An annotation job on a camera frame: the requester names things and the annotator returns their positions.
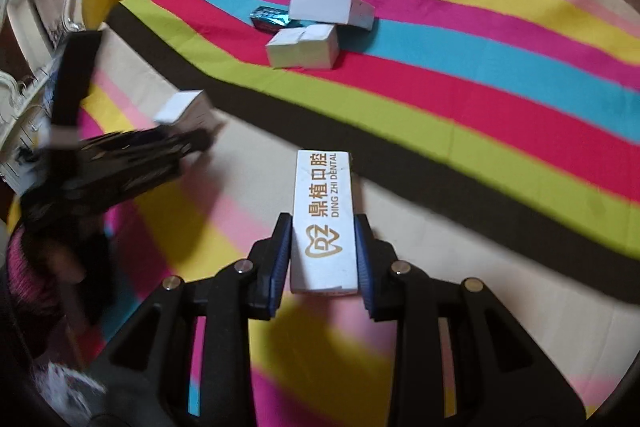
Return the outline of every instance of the pink cloth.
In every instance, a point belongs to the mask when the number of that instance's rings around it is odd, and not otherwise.
[[[56,309],[60,304],[56,281],[38,274],[24,257],[20,240],[24,232],[18,228],[12,235],[7,249],[9,292],[17,303],[24,303],[39,311]]]

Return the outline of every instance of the brown stripe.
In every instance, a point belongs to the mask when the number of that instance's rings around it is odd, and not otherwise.
[[[350,151],[357,174],[398,196],[614,298],[640,303],[640,262],[444,164],[304,107],[208,76],[122,5],[107,23],[178,89],[203,89],[216,107],[298,147]]]

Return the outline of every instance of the black object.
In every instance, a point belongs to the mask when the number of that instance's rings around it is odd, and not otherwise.
[[[100,423],[159,427],[255,427],[248,320],[269,320],[279,306],[290,254],[291,216],[246,260],[215,277],[184,283],[167,278],[90,366],[107,393],[93,395]],[[356,218],[360,288],[370,317],[398,321],[389,427],[578,427],[582,402],[491,291],[477,279],[432,280],[398,261],[376,240],[366,216]],[[202,410],[185,413],[190,336],[207,318]],[[456,368],[458,413],[444,418],[438,318],[447,317]]]
[[[33,163],[35,177],[20,197],[22,251],[41,273],[47,272],[45,240],[76,253],[86,276],[75,290],[89,324],[113,301],[113,275],[107,238],[101,233],[87,237],[81,219],[177,178],[180,159],[212,143],[204,129],[171,134],[162,126],[79,140],[78,112],[101,39],[98,31],[68,36],[53,93],[50,143],[41,150],[18,151],[23,161]]]

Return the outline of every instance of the rainbow striped cloth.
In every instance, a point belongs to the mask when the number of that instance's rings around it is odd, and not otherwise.
[[[640,303],[638,13],[621,0],[365,0],[376,7],[376,25],[372,32],[340,29],[343,51],[333,70],[272,70],[264,49],[270,37],[248,16],[257,6],[288,1],[124,0],[108,25],[178,89],[205,89],[220,109],[302,148],[348,150],[358,174],[402,198]],[[119,94],[109,95],[107,81],[99,84],[86,106],[87,133],[132,128],[135,119],[113,102]],[[181,183],[197,192],[196,182]],[[114,323],[170,271],[143,252],[164,250],[166,258],[172,251],[175,270],[180,242],[189,231],[200,233],[190,225],[202,220],[195,215],[178,218],[185,229],[177,237],[167,232],[179,228],[160,210],[167,198],[185,195],[170,184],[110,217],[116,236],[128,237],[124,250],[138,259],[127,270],[140,287],[114,311]],[[138,233],[147,229],[148,237]],[[196,248],[221,241],[200,238]],[[203,277],[248,251],[221,248],[228,255],[206,267],[184,261],[180,273]],[[296,334],[325,341],[314,319],[287,302],[283,313],[299,321]],[[277,328],[265,328],[253,325],[252,339],[277,337]],[[110,333],[103,330],[95,344]],[[345,392],[364,386],[366,399],[329,410],[335,395],[305,395],[307,377],[298,375],[289,387],[326,414],[319,419],[267,383],[261,388],[258,372],[258,415],[281,406],[271,420],[262,417],[264,425],[382,425],[392,365],[357,346],[345,349],[353,360],[364,357],[380,379],[362,381],[354,369],[332,385]],[[277,355],[255,343],[252,355],[272,371]],[[314,365],[320,375],[322,364],[319,357]],[[286,364],[276,365],[284,372],[276,380],[287,380]]]

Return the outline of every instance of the blue stripe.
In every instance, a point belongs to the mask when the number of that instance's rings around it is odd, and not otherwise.
[[[187,412],[200,416],[200,384],[193,380],[189,380]]]
[[[246,24],[249,13],[265,4],[205,1]],[[640,142],[640,94],[564,62],[453,30],[389,20],[378,20],[372,32],[343,27],[339,35],[342,49],[495,87]]]

